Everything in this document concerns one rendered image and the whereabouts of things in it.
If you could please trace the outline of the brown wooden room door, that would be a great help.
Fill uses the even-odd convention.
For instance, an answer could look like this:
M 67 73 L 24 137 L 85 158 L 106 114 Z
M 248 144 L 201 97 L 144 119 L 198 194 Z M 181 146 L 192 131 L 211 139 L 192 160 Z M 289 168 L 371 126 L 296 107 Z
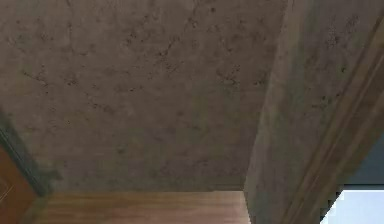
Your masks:
M 18 224 L 37 194 L 0 146 L 0 224 Z

